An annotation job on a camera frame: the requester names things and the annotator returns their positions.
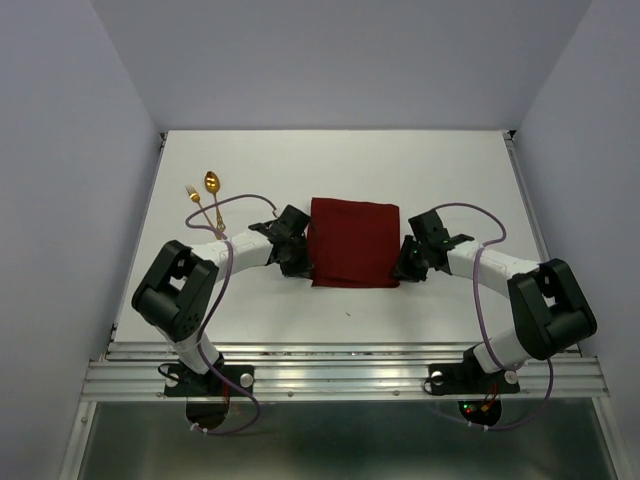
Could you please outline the dark red cloth napkin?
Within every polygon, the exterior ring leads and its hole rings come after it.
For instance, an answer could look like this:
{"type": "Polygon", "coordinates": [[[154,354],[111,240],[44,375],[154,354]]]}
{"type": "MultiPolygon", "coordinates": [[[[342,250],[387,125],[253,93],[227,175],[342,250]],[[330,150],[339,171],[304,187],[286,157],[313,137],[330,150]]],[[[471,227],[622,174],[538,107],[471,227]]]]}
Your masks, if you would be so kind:
{"type": "Polygon", "coordinates": [[[308,228],[312,285],[396,288],[400,210],[393,204],[314,197],[308,228]]]}

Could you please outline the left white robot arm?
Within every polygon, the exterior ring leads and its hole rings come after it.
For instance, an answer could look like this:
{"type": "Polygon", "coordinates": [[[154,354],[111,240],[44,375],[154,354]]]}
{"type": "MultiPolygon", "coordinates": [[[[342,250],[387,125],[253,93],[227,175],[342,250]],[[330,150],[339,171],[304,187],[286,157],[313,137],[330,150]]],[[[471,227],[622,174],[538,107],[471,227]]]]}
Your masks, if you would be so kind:
{"type": "Polygon", "coordinates": [[[217,283],[225,291],[231,276],[277,264],[285,277],[308,278],[312,263],[306,229],[310,216],[288,205],[274,220],[213,243],[186,246],[177,240],[159,251],[132,297],[132,307],[156,328],[178,355],[163,364],[167,397],[243,396],[253,391],[255,368],[227,365],[205,333],[217,283]]]}

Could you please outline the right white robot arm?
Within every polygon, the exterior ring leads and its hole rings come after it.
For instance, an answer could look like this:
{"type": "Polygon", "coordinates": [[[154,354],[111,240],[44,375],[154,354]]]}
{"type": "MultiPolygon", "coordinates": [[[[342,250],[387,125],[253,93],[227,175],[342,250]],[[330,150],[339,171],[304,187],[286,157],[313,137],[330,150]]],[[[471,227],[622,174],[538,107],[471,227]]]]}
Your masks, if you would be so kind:
{"type": "Polygon", "coordinates": [[[451,235],[436,209],[410,218],[393,275],[421,282],[431,270],[472,283],[476,314],[486,287],[510,303],[512,325],[490,336],[479,319],[482,340],[458,363],[431,364],[424,389],[434,396],[481,394],[492,387],[519,390],[516,370],[526,361],[545,361],[593,336],[597,321],[570,266],[563,260],[535,262],[494,250],[494,241],[451,235]]]}

